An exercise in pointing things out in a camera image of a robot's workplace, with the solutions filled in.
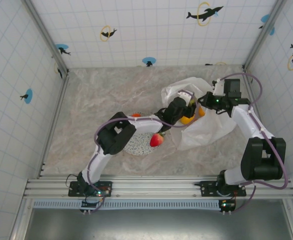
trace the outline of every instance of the blue circle decal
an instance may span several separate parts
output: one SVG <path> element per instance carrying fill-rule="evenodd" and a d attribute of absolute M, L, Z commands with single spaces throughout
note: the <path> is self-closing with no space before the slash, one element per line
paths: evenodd
<path fill-rule="evenodd" d="M 27 97 L 24 98 L 24 102 L 26 104 L 31 103 L 31 100 L 32 100 L 32 97 L 33 97 L 32 89 L 29 88 L 28 90 L 26 90 L 25 95 L 27 95 Z"/>
<path fill-rule="evenodd" d="M 68 45 L 66 45 L 66 44 L 61 44 L 61 43 L 56 44 L 55 46 L 56 46 L 57 48 L 63 48 L 63 49 L 68 49 L 68 48 L 69 48 Z"/>
<path fill-rule="evenodd" d="M 267 14 L 267 15 L 264 15 L 264 16 L 261 18 L 261 22 L 262 22 L 262 23 L 266 23 L 266 22 L 267 22 L 267 20 L 269 19 L 269 17 L 270 17 L 270 15 L 269 15 L 269 14 Z"/>
<path fill-rule="evenodd" d="M 155 64 L 156 63 L 156 59 L 154 57 L 151 57 L 151 56 L 148 56 L 148 57 L 145 57 L 142 59 L 142 62 L 144 64 L 147 64 L 148 62 L 151 62 L 152 64 Z"/>
<path fill-rule="evenodd" d="M 270 35 L 272 36 L 273 34 L 275 34 L 275 27 L 272 28 Z"/>

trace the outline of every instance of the robotic arm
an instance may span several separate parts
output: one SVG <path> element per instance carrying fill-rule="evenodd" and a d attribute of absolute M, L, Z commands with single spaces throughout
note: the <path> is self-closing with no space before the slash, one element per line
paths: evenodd
<path fill-rule="evenodd" d="M 234 191 L 239 191 L 238 196 L 241 194 L 245 196 L 245 191 L 241 193 L 239 184 L 252 180 L 280 179 L 283 174 L 282 168 L 254 120 L 248 114 L 249 112 L 253 115 L 258 124 L 264 128 L 253 108 L 248 110 L 250 101 L 247 98 L 241 98 L 240 80 L 225 79 L 224 82 L 213 84 L 214 92 L 208 91 L 197 102 L 205 108 L 215 110 L 217 114 L 227 113 L 248 138 L 248 143 L 239 167 L 221 171 L 214 183 L 200 182 L 196 185 L 205 189 L 201 191 L 203 197 L 229 196 Z M 105 187 L 105 183 L 99 182 L 99 179 L 112 155 L 122 151 L 135 133 L 162 133 L 174 127 L 173 125 L 183 116 L 192 117 L 198 104 L 191 102 L 192 97 L 192 93 L 181 91 L 167 108 L 160 109 L 148 117 L 132 118 L 123 112 L 116 113 L 99 128 L 100 131 L 98 130 L 98 144 L 93 156 L 86 168 L 77 176 L 77 184 L 74 185 L 75 192 L 79 194 L 77 196 L 101 196 L 94 194 L 96 190 L 92 188 L 92 184 L 97 188 Z M 275 138 L 267 130 L 264 130 L 264 133 L 284 161 L 285 141 L 282 138 Z M 103 195 L 110 196 L 111 192 L 105 190 Z"/>

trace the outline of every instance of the white robotic arm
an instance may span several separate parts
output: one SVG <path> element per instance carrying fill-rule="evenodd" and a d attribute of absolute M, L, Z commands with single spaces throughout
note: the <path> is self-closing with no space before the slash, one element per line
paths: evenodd
<path fill-rule="evenodd" d="M 255 124 L 253 119 L 249 116 L 248 110 L 249 110 L 248 104 L 240 104 L 238 106 L 235 106 L 232 110 L 231 118 L 239 126 L 239 128 L 241 129 L 246 139 L 251 139 L 251 138 L 264 139 L 259 128 Z M 266 136 L 269 139 L 273 138 L 274 137 L 273 134 L 265 129 L 263 124 L 260 122 L 260 120 L 256 116 L 253 108 L 250 110 L 250 113 L 258 121 L 259 125 L 264 129 Z M 242 174 L 241 166 L 237 166 L 233 169 L 226 170 L 224 173 L 224 177 L 225 177 L 225 183 L 228 185 L 239 185 L 247 181 Z"/>
<path fill-rule="evenodd" d="M 150 118 L 153 120 L 139 120 L 139 119 L 145 119 Z M 135 117 L 135 120 L 129 120 L 130 124 L 132 124 L 136 131 L 134 134 L 144 134 L 144 133 L 157 133 L 160 131 L 160 129 L 163 127 L 163 124 L 160 122 L 159 117 L 155 116 L 154 114 L 148 117 Z M 111 159 L 111 154 L 104 154 L 103 150 L 99 151 L 99 147 L 95 147 L 95 151 L 92 155 L 92 158 L 94 160 L 92 163 L 88 163 L 88 165 L 85 167 L 85 169 L 82 171 L 83 179 L 86 183 L 96 183 L 99 181 L 103 169 L 106 167 L 108 161 Z"/>

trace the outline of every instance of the red strawberry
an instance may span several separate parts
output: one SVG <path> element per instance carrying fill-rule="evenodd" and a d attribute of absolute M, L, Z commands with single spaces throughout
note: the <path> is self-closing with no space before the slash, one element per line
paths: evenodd
<path fill-rule="evenodd" d="M 150 141 L 150 146 L 151 147 L 157 147 L 160 146 L 164 142 L 164 138 L 160 133 L 155 133 L 153 134 L 151 141 Z"/>

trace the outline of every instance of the strawberry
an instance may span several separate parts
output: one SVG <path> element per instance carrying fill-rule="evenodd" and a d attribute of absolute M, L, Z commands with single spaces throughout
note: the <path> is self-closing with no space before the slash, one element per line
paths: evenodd
<path fill-rule="evenodd" d="M 131 117 L 134 117 L 134 118 L 138 118 L 138 117 L 142 117 L 140 113 L 133 113 L 131 115 Z"/>
<path fill-rule="evenodd" d="M 151 141 L 150 141 L 150 146 L 151 147 L 157 147 L 160 146 L 164 142 L 164 137 L 160 133 L 155 133 L 153 134 Z"/>

